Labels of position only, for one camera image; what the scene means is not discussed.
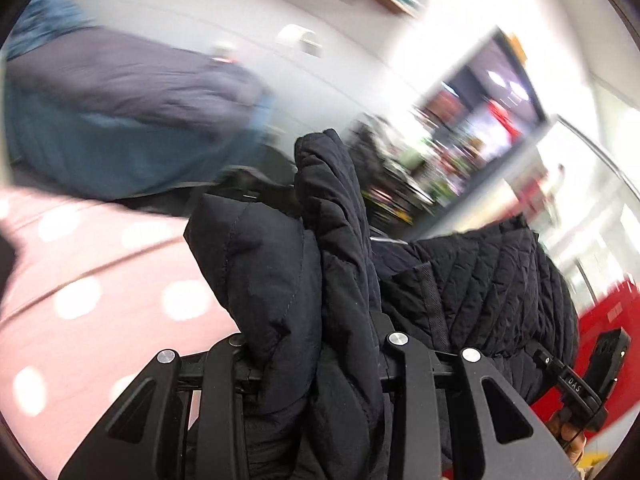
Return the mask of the right hand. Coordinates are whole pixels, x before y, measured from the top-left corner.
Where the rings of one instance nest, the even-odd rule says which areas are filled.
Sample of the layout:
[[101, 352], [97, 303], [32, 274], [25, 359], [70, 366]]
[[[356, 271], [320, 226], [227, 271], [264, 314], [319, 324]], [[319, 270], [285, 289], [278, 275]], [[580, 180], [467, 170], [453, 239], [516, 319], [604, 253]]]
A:
[[577, 465], [582, 459], [587, 438], [585, 433], [570, 422], [562, 422], [559, 412], [556, 412], [546, 423], [547, 429], [555, 439], [564, 442], [564, 451], [573, 465]]

